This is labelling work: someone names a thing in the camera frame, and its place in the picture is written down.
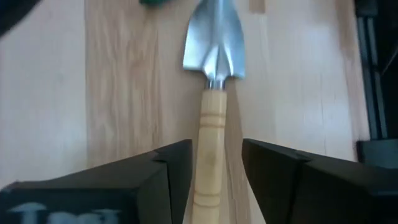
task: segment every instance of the wood grain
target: wood grain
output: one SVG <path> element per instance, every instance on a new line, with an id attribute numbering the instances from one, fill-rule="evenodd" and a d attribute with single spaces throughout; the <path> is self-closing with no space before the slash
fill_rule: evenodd
<path id="1" fill-rule="evenodd" d="M 196 145 L 205 79 L 182 70 L 182 54 L 198 1 L 44 0 L 3 37 L 0 185 Z M 221 223 L 257 224 L 242 138 L 355 160 L 369 130 L 353 1 L 235 3 L 247 77 L 227 83 Z"/>

